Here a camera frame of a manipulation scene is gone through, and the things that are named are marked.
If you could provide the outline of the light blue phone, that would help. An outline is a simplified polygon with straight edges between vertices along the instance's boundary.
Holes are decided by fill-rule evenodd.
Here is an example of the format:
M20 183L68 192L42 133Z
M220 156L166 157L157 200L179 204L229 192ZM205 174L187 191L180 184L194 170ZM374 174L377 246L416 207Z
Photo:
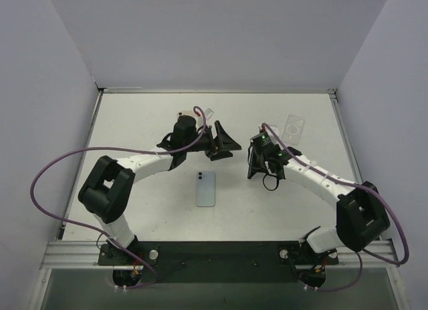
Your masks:
M196 205L200 208L215 206L215 173L201 171L197 173Z

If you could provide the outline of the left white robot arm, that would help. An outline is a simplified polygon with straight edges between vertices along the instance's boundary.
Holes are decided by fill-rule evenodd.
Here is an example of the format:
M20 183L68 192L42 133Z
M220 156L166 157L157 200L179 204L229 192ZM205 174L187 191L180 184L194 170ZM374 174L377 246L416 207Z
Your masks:
M113 159L100 157L78 193L78 200L94 215L122 264L137 256L138 239L131 231L124 211L134 183L181 165L189 152L202 152L211 161L233 156L241 150L219 121L213 126L203 117L181 115L168 133L147 154Z

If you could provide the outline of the clear phone case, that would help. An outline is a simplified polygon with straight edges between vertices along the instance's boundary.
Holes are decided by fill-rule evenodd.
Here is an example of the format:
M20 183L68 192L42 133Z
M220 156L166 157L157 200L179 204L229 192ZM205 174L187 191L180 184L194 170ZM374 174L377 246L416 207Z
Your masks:
M305 119L301 116L290 114L287 117L281 139L284 143L298 145L304 130Z

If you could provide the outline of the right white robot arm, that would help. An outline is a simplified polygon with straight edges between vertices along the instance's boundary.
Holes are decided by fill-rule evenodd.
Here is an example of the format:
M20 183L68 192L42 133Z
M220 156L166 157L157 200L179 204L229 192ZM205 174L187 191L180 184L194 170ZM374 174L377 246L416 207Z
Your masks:
M321 254L338 247L360 252L377 239L391 222L386 209L369 183L352 183L321 168L293 147L275 144L267 132L252 137L248 149L250 179L257 173L294 182L327 202L336 212L336 224L318 227L303 237L303 243Z

